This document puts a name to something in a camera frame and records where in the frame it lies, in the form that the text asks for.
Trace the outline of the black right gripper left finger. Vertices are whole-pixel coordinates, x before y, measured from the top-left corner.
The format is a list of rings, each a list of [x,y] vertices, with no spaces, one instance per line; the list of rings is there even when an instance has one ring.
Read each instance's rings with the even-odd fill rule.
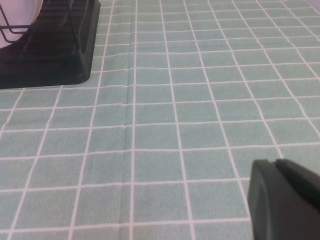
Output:
[[[320,238],[320,211],[296,193],[275,161],[253,161],[247,201],[255,240]]]

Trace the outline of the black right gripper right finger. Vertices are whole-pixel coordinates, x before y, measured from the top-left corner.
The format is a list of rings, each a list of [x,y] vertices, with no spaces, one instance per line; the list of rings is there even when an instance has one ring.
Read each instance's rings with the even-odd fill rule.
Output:
[[[320,211],[320,176],[289,159],[277,159],[275,167],[282,173],[295,192]]]

